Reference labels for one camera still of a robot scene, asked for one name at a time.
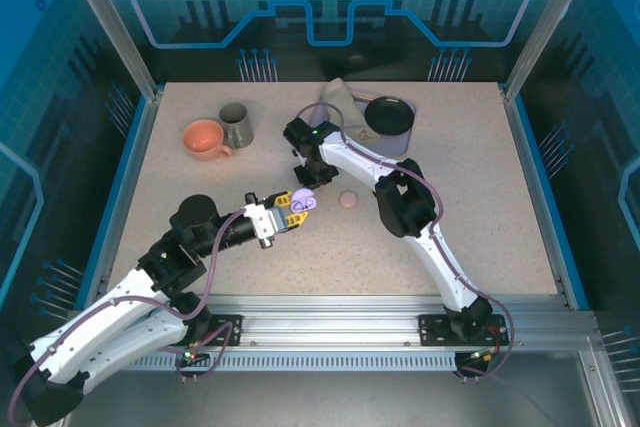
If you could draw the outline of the purple earbud charging case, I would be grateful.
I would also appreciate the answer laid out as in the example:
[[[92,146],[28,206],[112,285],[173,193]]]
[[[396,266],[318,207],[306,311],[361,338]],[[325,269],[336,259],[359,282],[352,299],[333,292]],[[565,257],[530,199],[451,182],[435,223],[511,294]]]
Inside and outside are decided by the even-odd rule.
[[[305,209],[305,200],[307,198],[315,198],[315,193],[309,188],[300,188],[293,192],[290,204],[290,211],[292,213],[300,213],[304,211],[310,211]]]

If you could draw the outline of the beige folded cloth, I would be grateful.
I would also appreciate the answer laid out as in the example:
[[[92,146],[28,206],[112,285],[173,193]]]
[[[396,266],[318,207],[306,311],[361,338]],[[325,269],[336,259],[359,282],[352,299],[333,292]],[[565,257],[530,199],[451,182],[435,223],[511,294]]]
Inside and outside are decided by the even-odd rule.
[[[344,132],[351,139],[362,145],[379,139],[379,135],[367,125],[363,112],[342,79],[336,78],[327,83],[320,93],[320,100],[341,111]]]

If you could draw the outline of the orange ceramic cup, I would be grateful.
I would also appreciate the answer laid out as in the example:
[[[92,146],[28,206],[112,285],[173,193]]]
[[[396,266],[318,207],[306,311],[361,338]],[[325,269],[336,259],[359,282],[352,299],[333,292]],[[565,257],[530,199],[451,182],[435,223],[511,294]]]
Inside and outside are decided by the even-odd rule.
[[[199,161],[215,161],[229,158],[232,149],[225,144],[223,127],[211,119],[201,119],[189,124],[183,133],[183,146]]]

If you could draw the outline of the grey ceramic mug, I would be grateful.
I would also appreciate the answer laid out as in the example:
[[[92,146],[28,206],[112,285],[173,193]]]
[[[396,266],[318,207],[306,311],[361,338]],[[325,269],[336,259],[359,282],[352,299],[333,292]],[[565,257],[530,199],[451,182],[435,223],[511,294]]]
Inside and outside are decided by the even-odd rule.
[[[254,141],[249,112],[244,104],[234,102],[224,105],[219,110],[219,119],[231,149],[246,148]]]

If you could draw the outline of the lilac plastic tray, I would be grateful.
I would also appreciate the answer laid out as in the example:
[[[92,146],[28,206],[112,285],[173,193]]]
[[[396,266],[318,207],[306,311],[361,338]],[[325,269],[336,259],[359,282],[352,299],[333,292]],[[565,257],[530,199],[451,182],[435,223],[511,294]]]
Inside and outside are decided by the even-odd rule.
[[[348,87],[349,90],[352,92],[364,92],[364,93],[369,93],[369,94],[376,94],[378,95],[378,97],[382,97],[382,96],[392,96],[392,95],[383,95],[381,93],[374,93],[371,91],[364,91],[364,90],[359,90],[359,89],[355,89],[352,87]],[[367,107],[367,105],[370,103],[368,101],[359,101],[356,100],[356,104],[358,105],[358,107],[360,108],[360,110],[363,112],[364,114],[364,110]],[[415,117],[416,117],[416,106],[414,103],[404,100],[405,102],[407,102],[409,104],[409,106],[412,108],[412,110],[414,111]],[[308,113],[303,115],[303,118],[307,121],[307,123],[312,126],[312,127],[316,127],[319,124],[321,124],[324,121],[330,121],[332,123],[334,123],[335,125],[339,124],[339,117],[336,114],[335,111],[333,111],[332,109],[330,109],[327,104],[323,101],[321,101],[320,105],[316,105],[314,106]],[[372,142],[371,144],[368,145],[362,145],[374,152],[376,152],[377,154],[380,155],[384,155],[387,157],[393,157],[393,156],[400,156],[402,154],[404,154],[409,146],[409,141],[410,141],[410,137],[411,137],[411,132],[412,132],[412,128],[406,132],[403,135],[400,136],[383,136],[383,135],[379,135],[379,139]]]

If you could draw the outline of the black round plate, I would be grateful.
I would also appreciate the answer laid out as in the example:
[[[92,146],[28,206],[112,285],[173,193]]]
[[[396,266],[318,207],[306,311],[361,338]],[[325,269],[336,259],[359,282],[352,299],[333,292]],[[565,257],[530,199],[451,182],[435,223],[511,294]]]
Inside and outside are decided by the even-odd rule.
[[[400,136],[412,127],[415,114],[404,100],[382,96],[372,100],[364,110],[367,125],[383,136]]]

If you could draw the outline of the aluminium mounting rail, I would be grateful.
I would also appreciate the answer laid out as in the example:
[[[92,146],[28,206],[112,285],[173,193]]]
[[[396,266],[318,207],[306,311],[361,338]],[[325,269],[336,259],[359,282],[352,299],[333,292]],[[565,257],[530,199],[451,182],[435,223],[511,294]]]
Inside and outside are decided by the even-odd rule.
[[[582,351],[603,345],[595,314],[564,296],[500,296],[511,314],[516,353]],[[442,314],[437,296],[216,295],[213,313],[244,317],[240,348],[262,351],[417,351],[418,317]]]

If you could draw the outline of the aluminium frame post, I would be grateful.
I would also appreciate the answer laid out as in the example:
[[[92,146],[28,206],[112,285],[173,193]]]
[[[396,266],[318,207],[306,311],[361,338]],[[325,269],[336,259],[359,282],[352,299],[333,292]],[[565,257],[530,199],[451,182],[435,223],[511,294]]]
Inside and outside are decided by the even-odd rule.
[[[142,96],[155,101],[158,89],[112,0],[86,0]]]
[[[507,102],[515,100],[573,0],[549,0],[504,85]]]

